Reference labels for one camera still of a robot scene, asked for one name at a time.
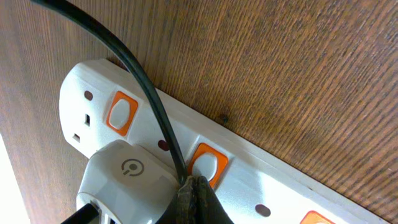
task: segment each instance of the extension socket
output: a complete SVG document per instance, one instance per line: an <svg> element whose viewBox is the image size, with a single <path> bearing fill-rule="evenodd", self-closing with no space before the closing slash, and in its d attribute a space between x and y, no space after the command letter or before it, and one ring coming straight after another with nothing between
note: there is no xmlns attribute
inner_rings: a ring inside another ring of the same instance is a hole
<svg viewBox="0 0 398 224"><path fill-rule="evenodd" d="M192 158L196 159L195 152L199 148L202 150L202 146L210 154L219 154L216 167L222 172L217 171L210 184L235 223L316 223L320 220L324 223L386 223L171 96L157 91L185 162L190 164ZM130 104L118 103L120 94L126 96ZM128 110L127 105L130 105L130 113L123 113ZM177 176L170 153L160 149L161 144L158 146L164 138L145 94L130 73L105 59L79 63L67 75L60 91L60 120L65 139L88 158L108 143L122 139L149 151L172 168L173 175ZM129 121L131 124L126 129L123 125ZM203 173L213 175L205 170L208 165L199 164L195 170L203 169Z"/></svg>

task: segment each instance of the power cord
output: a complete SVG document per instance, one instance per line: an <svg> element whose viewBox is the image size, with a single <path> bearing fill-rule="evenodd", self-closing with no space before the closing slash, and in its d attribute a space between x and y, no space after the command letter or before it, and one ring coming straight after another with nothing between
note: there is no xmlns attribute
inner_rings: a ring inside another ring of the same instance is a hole
<svg viewBox="0 0 398 224"><path fill-rule="evenodd" d="M114 34L112 34L111 31L105 28L105 26L72 3L65 0L32 0L32 2L40 4L41 6L47 7L65 16L81 26L84 30L91 33L107 46L107 48L109 48L120 59L120 61L122 61L127 70L134 75L138 84L141 86L142 90L144 90L164 138L169 145L169 150L177 171L178 181L182 186L187 179L187 167L182 157L177 138L175 137L173 128L170 124L169 118L167 117L166 110L156 92L154 84L148 78L144 69L131 51Z"/></svg>

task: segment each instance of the orange switch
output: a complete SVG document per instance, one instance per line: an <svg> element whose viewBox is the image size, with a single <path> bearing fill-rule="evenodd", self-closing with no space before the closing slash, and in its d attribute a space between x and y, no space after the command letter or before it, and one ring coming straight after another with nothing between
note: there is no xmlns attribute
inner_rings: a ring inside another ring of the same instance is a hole
<svg viewBox="0 0 398 224"><path fill-rule="evenodd" d="M335 224L316 211L309 211L300 224Z"/></svg>
<svg viewBox="0 0 398 224"><path fill-rule="evenodd" d="M212 178L209 181L209 184L211 187L214 187L218 181L218 179L220 178L221 174L223 173L226 165L228 164L228 158L220 153L219 151L217 151L216 149L213 149L212 147L208 146L205 143L201 143L199 144L196 152L194 153L191 163L188 166L188 172L190 174L192 174L192 167L195 163L195 161L201 157L201 156L207 156L207 155L214 155L217 158L216 161L216 171L214 175L211 175Z"/></svg>
<svg viewBox="0 0 398 224"><path fill-rule="evenodd" d="M118 91L113 98L111 109L106 118L106 125L121 136L125 136L137 109L138 103L136 100Z"/></svg>

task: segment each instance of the wood grain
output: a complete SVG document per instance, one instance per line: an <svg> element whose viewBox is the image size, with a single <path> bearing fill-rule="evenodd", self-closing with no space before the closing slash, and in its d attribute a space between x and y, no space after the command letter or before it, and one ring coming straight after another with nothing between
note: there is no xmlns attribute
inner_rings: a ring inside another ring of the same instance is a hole
<svg viewBox="0 0 398 224"><path fill-rule="evenodd" d="M74 3L158 88L398 223L396 1ZM112 54L27 1L0 1L0 39L0 132L30 220L59 223L87 163L62 136L60 85Z"/></svg>

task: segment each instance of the socket hole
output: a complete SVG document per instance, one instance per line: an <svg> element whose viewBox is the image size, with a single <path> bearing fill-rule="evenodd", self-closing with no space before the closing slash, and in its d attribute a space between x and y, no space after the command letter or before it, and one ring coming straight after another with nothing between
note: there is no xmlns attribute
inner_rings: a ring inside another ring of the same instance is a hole
<svg viewBox="0 0 398 224"><path fill-rule="evenodd" d="M166 141L164 141L164 140L159 140L158 142L157 142L157 146L159 147L159 148L161 148L163 151L168 151L169 150L169 146L167 145L167 142Z"/></svg>
<svg viewBox="0 0 398 224"><path fill-rule="evenodd" d="M88 116L88 114L86 114L86 122L85 122L85 124L90 127L90 116Z"/></svg>
<svg viewBox="0 0 398 224"><path fill-rule="evenodd" d="M255 209L256 212L263 217L269 217L271 215L271 210L263 204L256 205Z"/></svg>
<svg viewBox="0 0 398 224"><path fill-rule="evenodd" d="M79 135L75 134L73 136L73 139L76 140L78 143L80 143L80 136Z"/></svg>
<svg viewBox="0 0 398 224"><path fill-rule="evenodd" d="M90 92L90 91L88 91L88 90L86 90L85 91L85 98L87 99L87 100L92 100L93 99L93 94Z"/></svg>

